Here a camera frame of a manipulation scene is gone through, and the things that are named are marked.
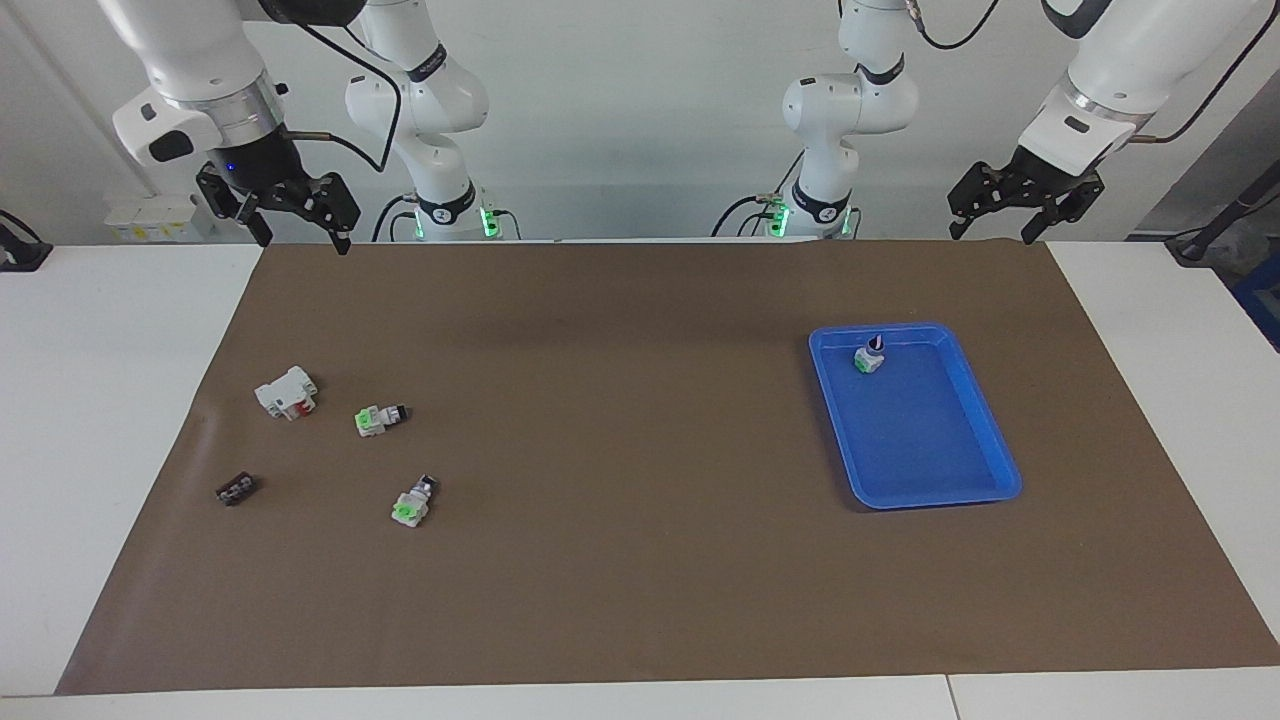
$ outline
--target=brown mat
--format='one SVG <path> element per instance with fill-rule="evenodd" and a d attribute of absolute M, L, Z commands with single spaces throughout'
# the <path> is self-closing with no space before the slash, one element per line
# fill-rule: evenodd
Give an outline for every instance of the brown mat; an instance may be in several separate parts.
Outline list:
<path fill-rule="evenodd" d="M 852 498 L 806 337 L 906 320 L 1019 498 Z M 293 364 L 291 424 L 252 391 Z M 375 402 L 416 415 L 360 438 Z M 1044 247 L 273 246 L 58 692 L 1275 664 Z"/>

